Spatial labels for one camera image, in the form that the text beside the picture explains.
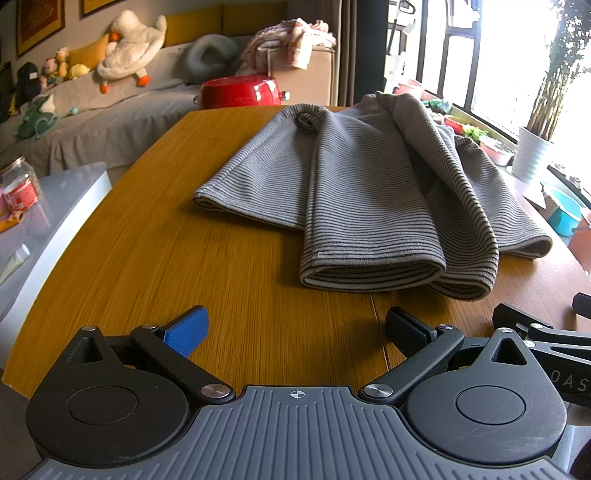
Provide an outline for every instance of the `gray neck pillow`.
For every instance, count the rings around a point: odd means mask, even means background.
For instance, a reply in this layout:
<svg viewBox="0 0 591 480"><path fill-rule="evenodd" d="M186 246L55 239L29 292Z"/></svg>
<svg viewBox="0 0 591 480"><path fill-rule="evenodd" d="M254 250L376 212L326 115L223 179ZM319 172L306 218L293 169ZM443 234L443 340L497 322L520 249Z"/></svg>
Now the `gray neck pillow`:
<svg viewBox="0 0 591 480"><path fill-rule="evenodd" d="M187 49L185 66L193 83L231 75L230 64L238 58L238 46L224 35L204 35Z"/></svg>

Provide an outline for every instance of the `screw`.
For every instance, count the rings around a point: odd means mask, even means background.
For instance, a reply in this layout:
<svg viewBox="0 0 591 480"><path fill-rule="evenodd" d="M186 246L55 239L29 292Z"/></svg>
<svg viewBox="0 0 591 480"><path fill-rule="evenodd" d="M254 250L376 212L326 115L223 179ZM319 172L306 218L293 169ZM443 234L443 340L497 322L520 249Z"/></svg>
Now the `screw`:
<svg viewBox="0 0 591 480"><path fill-rule="evenodd" d="M230 389L227 385L210 383L201 389L201 394L207 398L224 398L230 394Z"/></svg>
<svg viewBox="0 0 591 480"><path fill-rule="evenodd" d="M386 398L392 395L394 390L392 390L392 387L383 383L372 383L363 389L363 393L371 398Z"/></svg>

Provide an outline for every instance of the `teal container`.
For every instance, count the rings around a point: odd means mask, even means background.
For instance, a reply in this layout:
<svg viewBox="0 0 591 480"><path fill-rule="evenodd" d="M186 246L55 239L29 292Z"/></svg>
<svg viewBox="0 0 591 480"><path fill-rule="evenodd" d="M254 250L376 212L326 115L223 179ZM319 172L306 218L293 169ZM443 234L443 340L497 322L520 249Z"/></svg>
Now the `teal container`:
<svg viewBox="0 0 591 480"><path fill-rule="evenodd" d="M582 205L559 189L546 185L544 191L556 198L560 207L550 216L548 223L562 236L571 236L581 220Z"/></svg>

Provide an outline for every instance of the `crosshair marking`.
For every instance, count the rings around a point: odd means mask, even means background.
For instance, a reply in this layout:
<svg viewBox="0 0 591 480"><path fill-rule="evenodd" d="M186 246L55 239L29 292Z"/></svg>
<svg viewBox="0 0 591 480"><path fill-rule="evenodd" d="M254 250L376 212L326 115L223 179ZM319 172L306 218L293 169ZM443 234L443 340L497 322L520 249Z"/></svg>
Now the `crosshair marking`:
<svg viewBox="0 0 591 480"><path fill-rule="evenodd" d="M307 393L304 393L304 392L302 392L302 390L294 390L293 392L291 392L291 393L288 393L288 395L289 395L291 398L295 398L296 400L299 400L299 399L303 398L303 397L304 397L304 395L308 395L308 394L307 394Z"/></svg>

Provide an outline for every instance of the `mustard cushion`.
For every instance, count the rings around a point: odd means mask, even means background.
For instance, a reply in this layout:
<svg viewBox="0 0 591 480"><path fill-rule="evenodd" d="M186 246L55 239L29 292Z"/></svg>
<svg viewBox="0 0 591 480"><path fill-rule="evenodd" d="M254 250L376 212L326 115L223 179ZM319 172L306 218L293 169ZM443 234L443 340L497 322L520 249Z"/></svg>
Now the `mustard cushion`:
<svg viewBox="0 0 591 480"><path fill-rule="evenodd" d="M180 45L208 34L222 33L222 6L212 5L166 17L164 46Z"/></svg>
<svg viewBox="0 0 591 480"><path fill-rule="evenodd" d="M254 35L285 20L287 2L223 6L223 30L227 37Z"/></svg>
<svg viewBox="0 0 591 480"><path fill-rule="evenodd" d="M105 59L107 43L109 43L108 34L103 35L86 47L71 50L68 64L73 66L81 63L82 65L86 65L90 70L94 70Z"/></svg>

